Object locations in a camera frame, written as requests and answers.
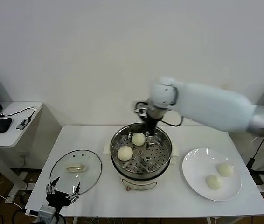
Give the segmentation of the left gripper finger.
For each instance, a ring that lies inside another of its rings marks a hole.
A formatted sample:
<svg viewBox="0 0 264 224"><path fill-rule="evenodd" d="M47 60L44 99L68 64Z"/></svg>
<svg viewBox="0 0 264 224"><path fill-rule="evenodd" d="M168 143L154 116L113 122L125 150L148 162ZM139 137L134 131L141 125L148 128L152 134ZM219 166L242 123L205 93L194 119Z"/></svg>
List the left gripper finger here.
<svg viewBox="0 0 264 224"><path fill-rule="evenodd" d="M55 194L55 185L59 181L60 177L57 177L53 181L50 182L50 184L47 184L46 186L46 194Z"/></svg>
<svg viewBox="0 0 264 224"><path fill-rule="evenodd" d="M68 195L67 198L68 198L70 201L76 201L76 200L79 198L79 196L80 196L79 191L80 191L80 183L78 183L78 185L77 185L75 191L74 191L71 195Z"/></svg>

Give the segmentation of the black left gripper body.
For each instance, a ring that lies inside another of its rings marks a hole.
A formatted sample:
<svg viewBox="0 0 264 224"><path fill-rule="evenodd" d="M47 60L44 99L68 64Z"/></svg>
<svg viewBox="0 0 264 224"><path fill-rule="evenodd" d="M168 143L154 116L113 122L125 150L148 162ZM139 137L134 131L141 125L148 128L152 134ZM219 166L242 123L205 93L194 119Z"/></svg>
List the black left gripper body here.
<svg viewBox="0 0 264 224"><path fill-rule="evenodd" d="M60 191L48 191L46 200L51 207L67 207L71 204L69 194Z"/></svg>

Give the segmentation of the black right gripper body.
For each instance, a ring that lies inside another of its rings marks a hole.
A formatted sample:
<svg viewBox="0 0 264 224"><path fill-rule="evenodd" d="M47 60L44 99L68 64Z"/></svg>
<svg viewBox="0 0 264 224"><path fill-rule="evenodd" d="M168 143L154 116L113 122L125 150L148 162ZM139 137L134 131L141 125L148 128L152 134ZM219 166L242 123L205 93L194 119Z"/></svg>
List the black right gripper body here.
<svg viewBox="0 0 264 224"><path fill-rule="evenodd" d="M147 115L146 117L141 118L143 122L143 129L148 131L150 135L155 135L155 127L157 125L157 119L154 119Z"/></svg>

